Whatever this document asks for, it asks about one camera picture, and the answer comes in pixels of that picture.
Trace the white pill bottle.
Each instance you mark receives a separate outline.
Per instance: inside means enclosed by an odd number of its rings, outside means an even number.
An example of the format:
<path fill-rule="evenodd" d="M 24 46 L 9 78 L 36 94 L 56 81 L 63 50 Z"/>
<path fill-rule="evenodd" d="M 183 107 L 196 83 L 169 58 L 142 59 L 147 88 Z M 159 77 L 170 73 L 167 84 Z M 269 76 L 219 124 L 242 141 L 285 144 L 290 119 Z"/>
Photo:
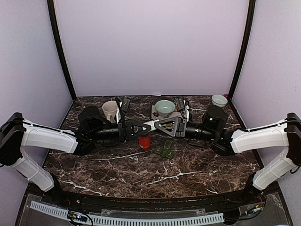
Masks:
<path fill-rule="evenodd" d="M 154 127 L 155 121 L 144 122 L 144 124 L 147 124 L 147 125 L 150 125 L 151 127 Z"/>

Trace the red pill bottle grey lid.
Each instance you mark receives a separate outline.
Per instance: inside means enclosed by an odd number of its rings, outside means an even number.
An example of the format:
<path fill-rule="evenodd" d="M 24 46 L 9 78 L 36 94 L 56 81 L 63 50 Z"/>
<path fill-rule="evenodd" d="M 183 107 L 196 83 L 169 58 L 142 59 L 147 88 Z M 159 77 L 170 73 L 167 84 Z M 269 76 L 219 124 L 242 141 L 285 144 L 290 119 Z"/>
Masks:
<path fill-rule="evenodd" d="M 139 146 L 141 149 L 148 149 L 150 147 L 150 134 L 139 136 Z"/>

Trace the green pill organizer box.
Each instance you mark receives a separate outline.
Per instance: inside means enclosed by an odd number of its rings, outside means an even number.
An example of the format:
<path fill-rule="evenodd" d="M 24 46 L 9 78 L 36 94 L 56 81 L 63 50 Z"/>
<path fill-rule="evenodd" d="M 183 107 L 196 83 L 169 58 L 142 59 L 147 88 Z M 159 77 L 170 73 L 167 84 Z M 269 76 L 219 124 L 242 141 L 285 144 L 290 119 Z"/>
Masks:
<path fill-rule="evenodd" d="M 163 146 L 158 146 L 155 148 L 154 153 L 167 158 L 172 159 L 175 156 L 175 153 L 173 150 L 171 150 L 172 142 L 167 140 Z"/>

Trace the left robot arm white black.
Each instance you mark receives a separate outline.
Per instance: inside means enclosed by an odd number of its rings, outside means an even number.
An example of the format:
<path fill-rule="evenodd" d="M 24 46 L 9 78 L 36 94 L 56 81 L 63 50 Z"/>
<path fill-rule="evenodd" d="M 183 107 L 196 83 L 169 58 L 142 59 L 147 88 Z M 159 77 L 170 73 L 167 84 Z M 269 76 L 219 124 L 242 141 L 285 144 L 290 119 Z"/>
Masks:
<path fill-rule="evenodd" d="M 155 130 L 154 122 L 142 123 L 122 118 L 110 122 L 96 106 L 85 108 L 79 115 L 79 129 L 63 130 L 35 124 L 14 113 L 0 128 L 0 164 L 21 173 L 56 205 L 66 202 L 66 194 L 51 173 L 45 171 L 23 149 L 25 146 L 55 149 L 74 155 L 87 155 L 96 145 L 111 146 L 107 140 L 132 141 Z"/>

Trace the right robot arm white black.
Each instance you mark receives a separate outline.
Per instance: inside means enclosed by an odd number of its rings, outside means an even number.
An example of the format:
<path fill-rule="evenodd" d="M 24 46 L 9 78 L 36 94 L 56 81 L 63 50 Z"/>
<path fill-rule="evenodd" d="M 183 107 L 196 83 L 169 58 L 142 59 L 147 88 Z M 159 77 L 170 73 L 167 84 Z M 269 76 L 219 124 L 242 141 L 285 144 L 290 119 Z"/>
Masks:
<path fill-rule="evenodd" d="M 183 137 L 210 142 L 220 156 L 232 156 L 244 151 L 282 146 L 283 151 L 263 169 L 252 174 L 240 193 L 240 200 L 250 204 L 258 193 L 287 172 L 301 165 L 301 120 L 295 113 L 276 123 L 253 129 L 224 129 L 228 115 L 217 106 L 210 106 L 202 123 L 173 117 L 155 121 L 154 128 L 171 137 Z"/>

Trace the floral square coaster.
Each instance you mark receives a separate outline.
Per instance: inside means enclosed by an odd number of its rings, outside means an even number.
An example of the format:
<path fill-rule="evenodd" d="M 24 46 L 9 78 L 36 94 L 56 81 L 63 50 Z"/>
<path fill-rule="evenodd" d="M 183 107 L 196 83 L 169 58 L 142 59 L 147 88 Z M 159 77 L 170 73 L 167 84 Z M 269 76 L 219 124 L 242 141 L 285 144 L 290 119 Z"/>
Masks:
<path fill-rule="evenodd" d="M 156 109 L 155 109 L 155 105 L 152 105 L 152 106 L 151 106 L 151 120 L 157 122 L 157 121 L 159 121 L 159 120 L 164 120 L 164 119 L 167 119 L 167 118 L 173 118 L 173 117 L 176 117 L 176 118 L 181 117 L 181 118 L 182 118 L 181 114 L 177 111 L 177 107 L 176 107 L 176 106 L 175 106 L 175 111 L 174 111 L 169 117 L 166 117 L 166 118 L 160 116 L 160 115 L 157 113 L 157 111 L 156 111 Z M 151 127 L 151 131 L 155 131 L 155 130 L 156 130 L 155 127 Z"/>

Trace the celadon green bowl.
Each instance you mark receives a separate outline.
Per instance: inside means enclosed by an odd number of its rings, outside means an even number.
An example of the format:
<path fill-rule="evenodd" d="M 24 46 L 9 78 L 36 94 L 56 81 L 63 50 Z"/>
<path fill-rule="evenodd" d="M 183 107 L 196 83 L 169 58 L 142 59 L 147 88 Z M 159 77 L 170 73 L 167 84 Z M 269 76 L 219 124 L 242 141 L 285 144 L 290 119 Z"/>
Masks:
<path fill-rule="evenodd" d="M 157 113 L 162 117 L 169 117 L 175 111 L 175 104 L 169 100 L 160 100 L 155 104 Z"/>

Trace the cream ceramic mug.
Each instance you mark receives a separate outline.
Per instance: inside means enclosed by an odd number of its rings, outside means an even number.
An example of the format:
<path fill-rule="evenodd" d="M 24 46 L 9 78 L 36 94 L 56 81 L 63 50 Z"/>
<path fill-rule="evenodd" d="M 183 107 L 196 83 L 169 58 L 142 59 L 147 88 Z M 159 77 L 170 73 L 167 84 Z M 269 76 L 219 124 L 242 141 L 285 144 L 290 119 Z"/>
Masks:
<path fill-rule="evenodd" d="M 116 115 L 118 110 L 118 105 L 116 101 L 107 101 L 102 105 L 102 110 L 105 115 L 105 118 L 114 123 L 116 122 Z"/>

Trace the small white bowl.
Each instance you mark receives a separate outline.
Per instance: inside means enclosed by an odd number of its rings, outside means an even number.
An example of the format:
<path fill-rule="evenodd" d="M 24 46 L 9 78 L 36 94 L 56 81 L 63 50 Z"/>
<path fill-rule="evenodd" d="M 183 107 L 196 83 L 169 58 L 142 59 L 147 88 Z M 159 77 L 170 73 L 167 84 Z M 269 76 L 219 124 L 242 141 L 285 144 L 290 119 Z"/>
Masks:
<path fill-rule="evenodd" d="M 219 94 L 215 94 L 212 96 L 211 98 L 212 104 L 215 106 L 218 106 L 220 108 L 223 108 L 226 106 L 226 104 L 228 103 L 228 100 L 225 96 L 223 95 L 219 95 Z"/>

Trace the small circuit board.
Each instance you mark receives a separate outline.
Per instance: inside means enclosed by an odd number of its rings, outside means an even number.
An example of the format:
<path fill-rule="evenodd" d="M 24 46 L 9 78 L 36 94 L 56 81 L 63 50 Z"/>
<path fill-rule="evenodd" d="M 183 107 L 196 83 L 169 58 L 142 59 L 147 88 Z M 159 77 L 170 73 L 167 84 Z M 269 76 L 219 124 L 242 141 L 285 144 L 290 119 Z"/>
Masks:
<path fill-rule="evenodd" d="M 84 214 L 71 210 L 68 211 L 67 218 L 73 222 L 86 223 L 88 221 L 88 217 L 86 217 Z"/>

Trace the black right frame post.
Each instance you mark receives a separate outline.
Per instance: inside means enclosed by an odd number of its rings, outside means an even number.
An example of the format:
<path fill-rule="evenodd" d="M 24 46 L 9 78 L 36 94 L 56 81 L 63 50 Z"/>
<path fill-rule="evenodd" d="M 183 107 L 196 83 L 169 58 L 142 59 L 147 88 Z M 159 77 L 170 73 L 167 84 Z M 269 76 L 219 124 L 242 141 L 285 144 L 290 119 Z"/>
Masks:
<path fill-rule="evenodd" d="M 244 29 L 244 34 L 242 38 L 242 44 L 238 56 L 238 61 L 237 65 L 234 71 L 232 83 L 229 89 L 228 93 L 228 98 L 231 101 L 234 97 L 237 85 L 238 85 L 238 80 L 243 68 L 243 63 L 245 60 L 246 52 L 247 52 L 247 47 L 250 39 L 250 34 L 251 34 L 251 29 L 252 29 L 252 24 L 253 24 L 253 17 L 254 17 L 254 12 L 255 12 L 255 5 L 256 5 L 256 0 L 249 0 L 248 4 L 248 11 L 246 15 L 246 24 L 245 24 L 245 29 Z"/>

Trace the black frame post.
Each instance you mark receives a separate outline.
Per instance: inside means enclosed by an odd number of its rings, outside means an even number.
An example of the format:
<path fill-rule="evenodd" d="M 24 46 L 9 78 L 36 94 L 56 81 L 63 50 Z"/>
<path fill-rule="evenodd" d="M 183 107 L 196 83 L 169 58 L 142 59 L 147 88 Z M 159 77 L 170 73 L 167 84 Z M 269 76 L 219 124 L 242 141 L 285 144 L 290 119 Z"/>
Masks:
<path fill-rule="evenodd" d="M 58 22 L 56 18 L 56 12 L 55 12 L 55 2 L 53 0 L 47 0 L 47 5 L 48 5 L 48 14 L 49 14 L 49 19 L 51 23 L 51 28 L 52 28 L 52 33 L 55 41 L 55 46 L 56 46 L 56 51 L 59 57 L 59 61 L 61 64 L 61 68 L 63 71 L 64 79 L 68 88 L 68 91 L 70 93 L 70 96 L 73 101 L 77 99 L 77 95 L 75 92 L 74 85 L 71 80 L 70 72 L 68 69 L 67 61 L 65 58 L 64 50 L 63 50 L 63 45 L 59 33 L 59 27 L 58 27 Z"/>
<path fill-rule="evenodd" d="M 232 83 L 229 89 L 228 93 L 228 98 L 231 101 L 234 97 L 237 85 L 238 85 L 238 80 L 243 68 L 243 63 L 245 60 L 246 52 L 247 52 L 247 47 L 250 39 L 250 34 L 251 34 L 251 29 L 252 29 L 252 24 L 253 24 L 253 17 L 254 17 L 254 12 L 255 12 L 255 5 L 256 5 L 256 0 L 249 0 L 248 4 L 248 11 L 246 15 L 246 24 L 245 24 L 245 29 L 244 29 L 244 34 L 242 38 L 242 44 L 238 56 L 238 61 L 237 65 L 234 71 Z"/>

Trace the black left frame post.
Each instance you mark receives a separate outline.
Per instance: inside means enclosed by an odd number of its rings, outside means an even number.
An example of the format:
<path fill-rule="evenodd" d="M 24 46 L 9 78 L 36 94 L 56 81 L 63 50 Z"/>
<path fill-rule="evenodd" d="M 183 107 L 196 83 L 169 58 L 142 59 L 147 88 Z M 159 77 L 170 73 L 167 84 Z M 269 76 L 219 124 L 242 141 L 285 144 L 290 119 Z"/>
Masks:
<path fill-rule="evenodd" d="M 64 79 L 68 88 L 68 91 L 70 93 L 70 96 L 73 101 L 77 99 L 77 95 L 75 92 L 74 85 L 71 80 L 70 72 L 68 69 L 67 61 L 65 58 L 64 50 L 63 50 L 63 45 L 59 33 L 59 27 L 58 27 L 58 22 L 56 18 L 56 12 L 55 12 L 55 2 L 53 0 L 47 0 L 47 5 L 48 5 L 48 14 L 49 14 L 49 19 L 51 23 L 51 28 L 52 28 L 52 33 L 55 41 L 55 46 L 56 46 L 56 51 L 59 57 L 59 61 L 61 64 L 61 68 L 63 71 Z"/>

